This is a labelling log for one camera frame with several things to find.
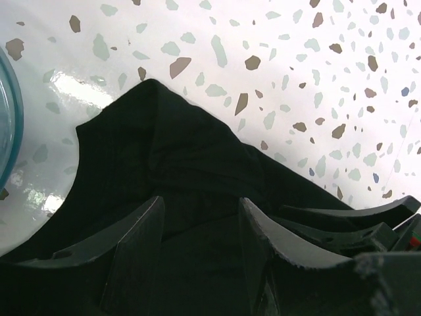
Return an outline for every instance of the blue glass bowl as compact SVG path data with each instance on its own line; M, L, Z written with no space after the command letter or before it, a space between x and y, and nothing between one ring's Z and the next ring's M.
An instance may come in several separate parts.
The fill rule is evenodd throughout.
M12 173L24 132L24 108L16 74L0 48L0 192Z

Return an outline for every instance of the black cloth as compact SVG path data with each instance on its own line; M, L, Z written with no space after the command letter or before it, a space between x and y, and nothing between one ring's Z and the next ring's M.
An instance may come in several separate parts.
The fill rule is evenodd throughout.
M312 182L241 143L223 122L146 80L77 127L80 164L62 207L4 259L48 258L164 198L151 316L250 315L238 199L348 209Z

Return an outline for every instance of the white speckled tabletop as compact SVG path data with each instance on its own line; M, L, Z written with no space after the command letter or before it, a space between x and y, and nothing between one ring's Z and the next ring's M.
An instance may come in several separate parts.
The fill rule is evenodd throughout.
M354 208L421 199L418 0L2 0L25 110L0 255L60 206L75 127L156 78Z

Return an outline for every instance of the cloth fold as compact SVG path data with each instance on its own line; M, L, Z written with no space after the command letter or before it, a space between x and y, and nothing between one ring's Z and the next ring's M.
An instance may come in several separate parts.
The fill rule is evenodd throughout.
M239 198L265 213L282 204L349 209L156 80L134 87L76 131L80 164L68 197L3 259L48 258L162 196L152 316L249 315Z

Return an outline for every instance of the terrazzo surface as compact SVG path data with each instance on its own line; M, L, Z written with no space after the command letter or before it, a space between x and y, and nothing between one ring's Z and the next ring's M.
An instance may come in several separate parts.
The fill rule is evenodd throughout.
M1 6L0 45L20 82L25 131L0 201L0 254L68 194L75 127L147 78L354 208L421 200L418 0Z

